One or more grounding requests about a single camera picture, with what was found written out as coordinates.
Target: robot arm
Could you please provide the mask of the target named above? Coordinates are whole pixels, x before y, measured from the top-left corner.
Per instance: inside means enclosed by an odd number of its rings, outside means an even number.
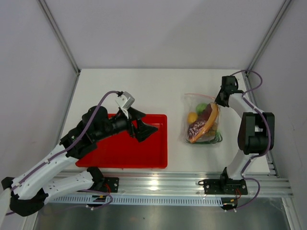
[[[10,208],[13,212],[28,216],[58,196],[83,189],[101,189],[104,177],[96,167],[59,181],[52,181],[52,178],[96,149],[96,143],[102,139],[127,131],[141,142],[158,130],[142,122],[146,114],[131,107],[134,98],[129,93],[118,92],[116,102],[119,111],[114,117],[108,118],[107,110],[102,106],[90,108],[77,127],[70,130],[32,169],[19,177],[2,180],[3,189],[11,189]]]
[[[215,102],[233,108],[241,117],[237,138],[239,150],[230,165],[223,170],[220,179],[203,180],[205,194],[235,195],[236,189],[239,189],[241,194],[247,195],[245,171],[256,157],[263,156],[268,144],[270,150],[274,146],[274,115],[258,109],[244,94],[238,89],[235,76],[222,77],[221,89]]]

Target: yellow toy fruit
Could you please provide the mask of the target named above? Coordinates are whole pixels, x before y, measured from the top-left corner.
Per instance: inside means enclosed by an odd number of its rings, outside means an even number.
[[[195,122],[197,120],[197,113],[195,112],[189,112],[188,114],[188,123],[192,124],[193,122]]]

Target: gray floor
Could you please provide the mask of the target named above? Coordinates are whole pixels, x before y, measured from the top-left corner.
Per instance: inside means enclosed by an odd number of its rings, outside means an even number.
[[[281,199],[258,198],[237,213],[219,207],[110,205],[90,211],[49,204],[35,230],[289,230]]]

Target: white wall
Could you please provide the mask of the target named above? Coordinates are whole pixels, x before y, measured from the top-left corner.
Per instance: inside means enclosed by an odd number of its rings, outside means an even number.
[[[241,69],[283,0],[47,2],[82,69]]]
[[[2,180],[28,170],[54,146],[75,75],[35,0],[0,1],[0,31]],[[22,222],[6,217],[2,229]]]
[[[255,67],[264,80],[257,102],[275,113],[274,160],[288,177],[299,214],[306,212],[307,194],[307,1],[295,0]],[[253,85],[258,82],[253,76]],[[307,228],[307,219],[301,218]]]

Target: red tray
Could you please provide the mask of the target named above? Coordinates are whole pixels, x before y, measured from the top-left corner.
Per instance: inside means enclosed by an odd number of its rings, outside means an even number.
[[[167,117],[146,115],[142,121],[159,128],[139,143],[127,132],[98,142],[98,148],[76,162],[78,167],[160,168],[167,166]]]

